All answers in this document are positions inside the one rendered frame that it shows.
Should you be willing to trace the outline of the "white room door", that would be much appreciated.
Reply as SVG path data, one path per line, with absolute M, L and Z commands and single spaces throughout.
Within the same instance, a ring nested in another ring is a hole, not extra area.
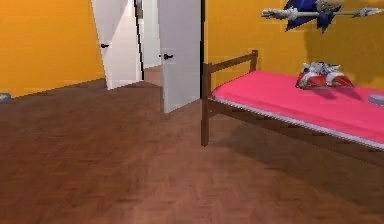
M 158 0 L 164 112 L 200 97 L 200 0 Z M 164 60 L 164 54 L 174 55 Z
M 134 0 L 91 0 L 106 87 L 112 90 L 141 80 Z

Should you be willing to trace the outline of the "red and white toy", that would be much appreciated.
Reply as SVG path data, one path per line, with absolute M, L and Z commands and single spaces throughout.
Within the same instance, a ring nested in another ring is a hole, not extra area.
M 340 65 L 325 62 L 304 63 L 297 78 L 296 88 L 353 87 L 351 80 L 340 71 Z

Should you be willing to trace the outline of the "grey round disc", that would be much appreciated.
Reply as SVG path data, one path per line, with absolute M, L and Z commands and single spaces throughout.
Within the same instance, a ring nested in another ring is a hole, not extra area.
M 368 97 L 368 101 L 375 105 L 384 106 L 384 95 L 371 94 Z

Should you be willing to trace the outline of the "pink bed with wooden frame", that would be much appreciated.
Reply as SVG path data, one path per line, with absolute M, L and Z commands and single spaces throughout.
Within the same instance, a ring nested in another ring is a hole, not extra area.
M 236 114 L 276 119 L 384 151 L 384 106 L 369 100 L 375 89 L 332 87 L 302 90 L 293 76 L 256 68 L 258 52 L 203 65 L 201 144 L 209 141 L 209 119 Z M 211 76 L 248 61 L 247 74 L 215 89 Z

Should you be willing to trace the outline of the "blue and grey wall ornament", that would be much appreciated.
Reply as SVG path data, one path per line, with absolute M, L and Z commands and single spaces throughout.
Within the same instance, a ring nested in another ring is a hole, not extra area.
M 266 19 L 287 20 L 285 31 L 315 20 L 317 28 L 324 33 L 335 16 L 361 18 L 384 13 L 384 9 L 377 7 L 342 11 L 343 4 L 344 0 L 288 0 L 283 9 L 264 9 L 261 16 Z

